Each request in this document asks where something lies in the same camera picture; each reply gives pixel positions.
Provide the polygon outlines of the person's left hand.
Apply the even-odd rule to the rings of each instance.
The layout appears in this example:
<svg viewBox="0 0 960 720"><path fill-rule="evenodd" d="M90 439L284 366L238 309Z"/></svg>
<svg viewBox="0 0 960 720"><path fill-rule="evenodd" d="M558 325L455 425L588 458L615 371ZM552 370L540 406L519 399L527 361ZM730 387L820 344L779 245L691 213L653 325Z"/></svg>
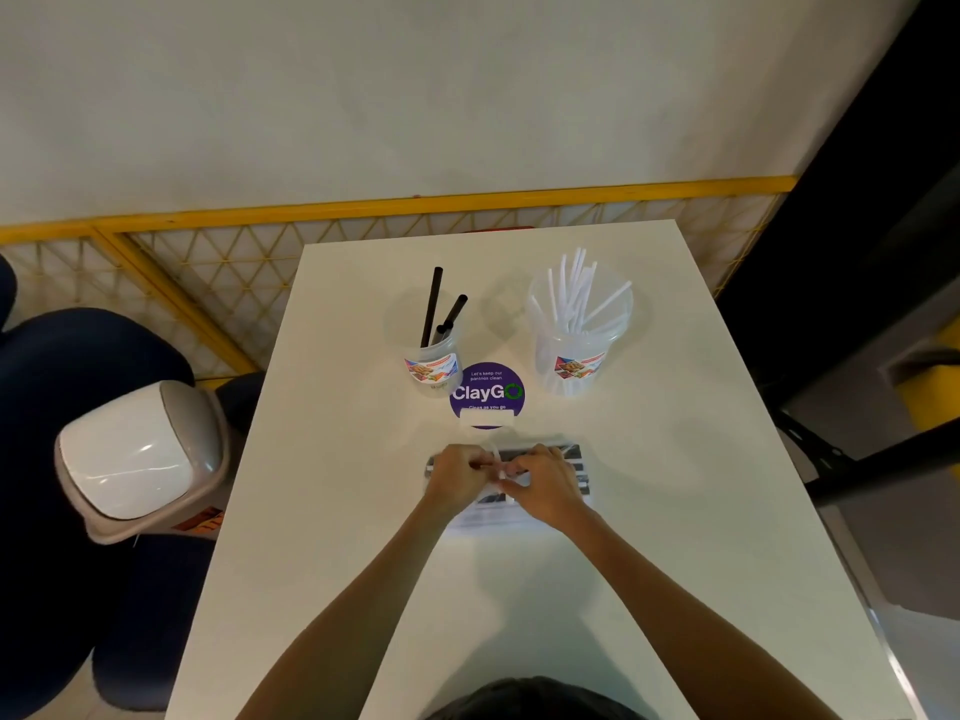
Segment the person's left hand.
<svg viewBox="0 0 960 720"><path fill-rule="evenodd" d="M490 483L465 483L459 477L459 446L450 444L434 458L433 469L426 483L423 503L446 522L476 502Z"/></svg>

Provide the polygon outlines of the person's right hand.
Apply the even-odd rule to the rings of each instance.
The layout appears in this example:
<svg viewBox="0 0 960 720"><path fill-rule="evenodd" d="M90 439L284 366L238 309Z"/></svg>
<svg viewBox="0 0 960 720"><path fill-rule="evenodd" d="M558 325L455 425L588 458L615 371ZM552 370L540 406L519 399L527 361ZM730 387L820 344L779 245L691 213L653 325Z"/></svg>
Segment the person's right hand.
<svg viewBox="0 0 960 720"><path fill-rule="evenodd" d="M520 493L504 493L531 517L567 537L585 525L599 523L598 513L583 499L573 469L558 450L558 480L539 488L523 488Z"/></svg>

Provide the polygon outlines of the person's left forearm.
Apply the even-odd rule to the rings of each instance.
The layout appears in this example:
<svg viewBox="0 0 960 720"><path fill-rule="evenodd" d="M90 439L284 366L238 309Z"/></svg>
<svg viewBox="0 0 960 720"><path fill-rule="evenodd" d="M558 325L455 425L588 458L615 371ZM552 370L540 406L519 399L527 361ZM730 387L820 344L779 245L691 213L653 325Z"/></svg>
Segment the person's left forearm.
<svg viewBox="0 0 960 720"><path fill-rule="evenodd" d="M453 504L423 497L362 572L286 648L236 720L358 720Z"/></svg>

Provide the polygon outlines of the person's right forearm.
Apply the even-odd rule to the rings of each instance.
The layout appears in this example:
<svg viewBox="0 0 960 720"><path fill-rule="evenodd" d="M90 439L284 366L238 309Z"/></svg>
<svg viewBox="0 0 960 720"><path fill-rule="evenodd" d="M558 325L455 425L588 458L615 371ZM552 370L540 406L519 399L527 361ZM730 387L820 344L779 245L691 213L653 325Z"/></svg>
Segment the person's right forearm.
<svg viewBox="0 0 960 720"><path fill-rule="evenodd" d="M556 528L606 580L699 720L841 720L770 653L642 556L592 508Z"/></svg>

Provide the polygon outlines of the round purple sticker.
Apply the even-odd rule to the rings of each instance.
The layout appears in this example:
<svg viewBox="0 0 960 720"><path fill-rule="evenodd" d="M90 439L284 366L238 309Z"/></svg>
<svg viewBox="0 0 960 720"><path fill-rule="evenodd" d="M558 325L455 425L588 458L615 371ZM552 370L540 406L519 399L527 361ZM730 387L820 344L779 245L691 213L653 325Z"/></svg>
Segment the round purple sticker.
<svg viewBox="0 0 960 720"><path fill-rule="evenodd" d="M513 427L522 412L526 388L518 373L500 362L476 362L462 371L449 405L461 425L476 430Z"/></svg>

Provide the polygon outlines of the large clear cup with label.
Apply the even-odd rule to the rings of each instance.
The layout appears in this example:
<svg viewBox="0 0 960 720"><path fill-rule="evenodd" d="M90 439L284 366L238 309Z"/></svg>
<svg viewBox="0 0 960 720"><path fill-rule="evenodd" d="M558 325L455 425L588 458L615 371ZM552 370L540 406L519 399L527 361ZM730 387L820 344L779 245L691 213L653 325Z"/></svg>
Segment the large clear cup with label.
<svg viewBox="0 0 960 720"><path fill-rule="evenodd" d="M547 338L533 331L532 334L534 374L539 385L549 395L564 398L578 397L594 385L610 350L624 335L601 340Z"/></svg>

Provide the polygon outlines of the short black straw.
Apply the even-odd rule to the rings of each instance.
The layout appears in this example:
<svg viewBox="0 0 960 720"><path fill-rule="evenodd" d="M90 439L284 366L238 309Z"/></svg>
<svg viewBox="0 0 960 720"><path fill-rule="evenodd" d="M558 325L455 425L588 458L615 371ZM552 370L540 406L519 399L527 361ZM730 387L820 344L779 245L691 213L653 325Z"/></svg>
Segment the short black straw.
<svg viewBox="0 0 960 720"><path fill-rule="evenodd" d="M465 293L458 295L446 318L436 327L434 338L431 342L432 346L436 346L441 341L450 337L450 333L468 301L469 297Z"/></svg>

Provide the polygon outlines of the long black straw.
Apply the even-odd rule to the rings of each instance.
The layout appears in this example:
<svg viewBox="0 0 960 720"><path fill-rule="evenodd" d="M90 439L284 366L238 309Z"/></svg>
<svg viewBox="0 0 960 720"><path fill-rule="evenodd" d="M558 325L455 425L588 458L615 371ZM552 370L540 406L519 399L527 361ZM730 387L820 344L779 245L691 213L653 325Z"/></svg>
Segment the long black straw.
<svg viewBox="0 0 960 720"><path fill-rule="evenodd" d="M428 290L428 299L425 309L423 328L419 340L419 347L421 349L427 349L430 346L443 274L444 269L441 266L437 265L434 267L430 287Z"/></svg>

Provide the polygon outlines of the bunch of white straws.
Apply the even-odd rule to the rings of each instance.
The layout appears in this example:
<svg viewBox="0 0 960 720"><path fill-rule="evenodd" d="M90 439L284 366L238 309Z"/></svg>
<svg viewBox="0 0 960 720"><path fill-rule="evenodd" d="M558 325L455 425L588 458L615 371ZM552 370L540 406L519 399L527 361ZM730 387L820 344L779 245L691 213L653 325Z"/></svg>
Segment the bunch of white straws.
<svg viewBox="0 0 960 720"><path fill-rule="evenodd" d="M536 336L613 341L630 326L633 284L585 247L533 269L525 313Z"/></svg>

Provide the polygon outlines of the person's dark shirt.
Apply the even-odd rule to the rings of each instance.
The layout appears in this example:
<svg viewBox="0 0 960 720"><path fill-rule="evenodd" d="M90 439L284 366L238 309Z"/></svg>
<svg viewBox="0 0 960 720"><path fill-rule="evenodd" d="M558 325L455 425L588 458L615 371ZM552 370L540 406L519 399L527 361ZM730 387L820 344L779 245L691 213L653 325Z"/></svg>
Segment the person's dark shirt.
<svg viewBox="0 0 960 720"><path fill-rule="evenodd" d="M435 709L423 720L647 720L605 695L551 677L507 677Z"/></svg>

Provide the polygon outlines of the yellow mesh railing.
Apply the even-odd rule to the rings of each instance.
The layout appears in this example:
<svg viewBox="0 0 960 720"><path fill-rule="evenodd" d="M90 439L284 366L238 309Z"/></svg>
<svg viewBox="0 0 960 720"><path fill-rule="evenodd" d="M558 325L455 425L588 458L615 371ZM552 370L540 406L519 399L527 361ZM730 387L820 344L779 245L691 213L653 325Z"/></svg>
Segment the yellow mesh railing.
<svg viewBox="0 0 960 720"><path fill-rule="evenodd" d="M719 294L796 176L464 193L0 223L18 290L8 324L76 306L125 315L202 383L264 370L304 247L673 220Z"/></svg>

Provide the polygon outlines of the white swing-lid trash bin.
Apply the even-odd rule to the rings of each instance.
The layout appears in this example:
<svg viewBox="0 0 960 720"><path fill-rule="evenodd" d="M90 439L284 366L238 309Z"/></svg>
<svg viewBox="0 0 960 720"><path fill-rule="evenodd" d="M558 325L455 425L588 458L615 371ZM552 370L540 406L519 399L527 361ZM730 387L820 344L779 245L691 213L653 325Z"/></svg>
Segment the white swing-lid trash bin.
<svg viewBox="0 0 960 720"><path fill-rule="evenodd" d="M94 544L142 535L214 542L244 442L213 392L160 381L63 427L54 466Z"/></svg>

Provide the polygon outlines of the dark blue padded chair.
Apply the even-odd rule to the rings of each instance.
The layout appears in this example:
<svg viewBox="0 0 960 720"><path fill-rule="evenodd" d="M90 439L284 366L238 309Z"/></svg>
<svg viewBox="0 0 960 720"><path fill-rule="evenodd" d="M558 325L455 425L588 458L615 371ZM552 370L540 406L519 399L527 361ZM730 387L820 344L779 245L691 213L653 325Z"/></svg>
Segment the dark blue padded chair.
<svg viewBox="0 0 960 720"><path fill-rule="evenodd" d="M165 712L217 540L94 543L60 486L55 441L114 399L177 381L213 393L245 444L266 372L199 387L174 346L100 308L4 330L17 293L13 268L0 265L0 720L47 706L87 660L103 702Z"/></svg>

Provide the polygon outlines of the black metal frame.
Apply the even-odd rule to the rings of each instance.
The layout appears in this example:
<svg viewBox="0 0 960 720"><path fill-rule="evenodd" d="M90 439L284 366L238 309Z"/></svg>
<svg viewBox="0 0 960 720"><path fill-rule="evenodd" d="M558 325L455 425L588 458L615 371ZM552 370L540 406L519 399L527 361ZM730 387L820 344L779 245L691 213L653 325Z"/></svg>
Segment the black metal frame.
<svg viewBox="0 0 960 720"><path fill-rule="evenodd" d="M818 508L960 465L960 416L863 459L851 458L783 410L771 410L770 417L814 468L805 490Z"/></svg>

